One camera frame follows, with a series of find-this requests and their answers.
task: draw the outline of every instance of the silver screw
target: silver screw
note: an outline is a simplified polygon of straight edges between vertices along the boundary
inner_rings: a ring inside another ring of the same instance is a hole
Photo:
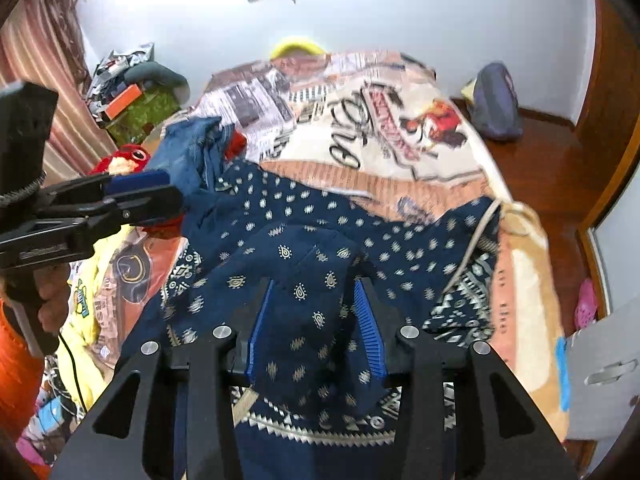
[[[414,339],[420,335],[420,331],[411,325],[405,325],[400,329],[400,333],[407,339]]]
[[[155,341],[147,341],[146,343],[142,343],[140,350],[142,350],[144,355],[151,355],[155,354],[158,351],[158,348],[158,343]]]
[[[224,339],[231,335],[231,329],[226,325],[220,325],[213,329],[213,337]]]
[[[489,343],[485,341],[476,341],[473,345],[474,352],[480,355],[487,355],[491,351]]]

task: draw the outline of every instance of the human hand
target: human hand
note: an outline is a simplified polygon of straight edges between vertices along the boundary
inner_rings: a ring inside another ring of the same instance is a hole
[[[68,300],[70,287],[66,280],[69,278],[69,264],[60,264],[53,267],[38,269],[33,273],[38,293],[43,304],[38,311],[38,319],[42,323],[45,332],[57,333],[65,323],[69,312]],[[0,299],[7,305],[11,305],[4,290],[4,279],[0,278]]]

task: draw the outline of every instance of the backpack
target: backpack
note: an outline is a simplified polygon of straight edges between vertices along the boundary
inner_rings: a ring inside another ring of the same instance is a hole
[[[488,139],[513,140],[522,135],[518,97],[507,67],[501,62],[485,66],[463,89],[470,120]]]

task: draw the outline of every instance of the baseboard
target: baseboard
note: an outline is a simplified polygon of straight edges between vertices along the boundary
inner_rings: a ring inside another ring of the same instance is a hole
[[[461,97],[452,97],[451,100],[454,104],[460,108],[463,114],[466,115],[466,104],[465,100]],[[571,122],[571,120],[566,117],[560,117],[553,114],[547,114],[546,112],[540,112],[538,110],[532,110],[532,108],[523,108],[519,107],[518,111],[521,117],[526,117],[529,119],[535,119],[537,121],[544,121],[545,123],[558,124],[559,126],[566,126],[571,131],[574,131],[575,124]]]

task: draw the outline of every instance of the curtain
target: curtain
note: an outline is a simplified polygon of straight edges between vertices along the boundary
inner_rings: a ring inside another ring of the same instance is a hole
[[[20,0],[0,29],[0,88],[17,79],[58,92],[45,184],[87,174],[115,145],[95,124],[80,92],[89,81],[73,0]]]

